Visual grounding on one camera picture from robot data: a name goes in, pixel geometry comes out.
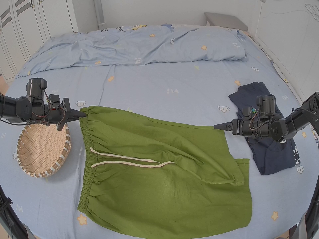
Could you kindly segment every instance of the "yellow cartoon print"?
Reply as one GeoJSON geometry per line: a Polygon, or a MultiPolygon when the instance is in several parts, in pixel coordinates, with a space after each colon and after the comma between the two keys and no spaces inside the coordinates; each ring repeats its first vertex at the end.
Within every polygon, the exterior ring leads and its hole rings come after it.
{"type": "Polygon", "coordinates": [[[143,26],[146,26],[146,25],[136,25],[136,26],[132,27],[131,29],[138,30],[139,28],[141,28],[143,26]]]}

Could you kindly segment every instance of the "woven bamboo basket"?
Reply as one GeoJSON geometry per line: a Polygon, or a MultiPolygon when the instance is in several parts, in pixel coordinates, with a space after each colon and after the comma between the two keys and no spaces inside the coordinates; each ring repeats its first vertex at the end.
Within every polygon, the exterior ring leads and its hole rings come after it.
{"type": "Polygon", "coordinates": [[[57,131],[55,125],[26,125],[18,138],[18,163],[28,175],[44,178],[60,169],[70,149],[68,124],[62,131],[57,131]]]}

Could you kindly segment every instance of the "orange star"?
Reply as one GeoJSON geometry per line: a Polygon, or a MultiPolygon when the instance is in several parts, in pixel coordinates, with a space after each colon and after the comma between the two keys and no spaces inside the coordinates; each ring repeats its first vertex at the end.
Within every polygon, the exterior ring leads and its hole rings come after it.
{"type": "Polygon", "coordinates": [[[271,218],[272,218],[274,221],[276,221],[276,219],[278,219],[278,212],[273,212],[271,218]]]}
{"type": "Polygon", "coordinates": [[[78,217],[78,221],[79,221],[81,226],[87,225],[86,217],[84,217],[82,214],[80,215],[80,217],[78,217]]]}

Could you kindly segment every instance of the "nightstand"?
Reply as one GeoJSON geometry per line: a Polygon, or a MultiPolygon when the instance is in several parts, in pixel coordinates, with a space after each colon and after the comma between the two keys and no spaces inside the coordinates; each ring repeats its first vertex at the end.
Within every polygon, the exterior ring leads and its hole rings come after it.
{"type": "Polygon", "coordinates": [[[239,18],[226,14],[205,12],[207,24],[206,26],[222,26],[228,28],[236,28],[243,31],[248,30],[246,26],[239,18]]]}

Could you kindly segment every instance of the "white headboard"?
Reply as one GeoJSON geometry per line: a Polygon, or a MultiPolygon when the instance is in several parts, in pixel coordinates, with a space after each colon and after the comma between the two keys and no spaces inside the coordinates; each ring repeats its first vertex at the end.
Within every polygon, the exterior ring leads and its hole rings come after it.
{"type": "Polygon", "coordinates": [[[302,101],[319,91],[319,0],[256,0],[248,32],[302,101]]]}

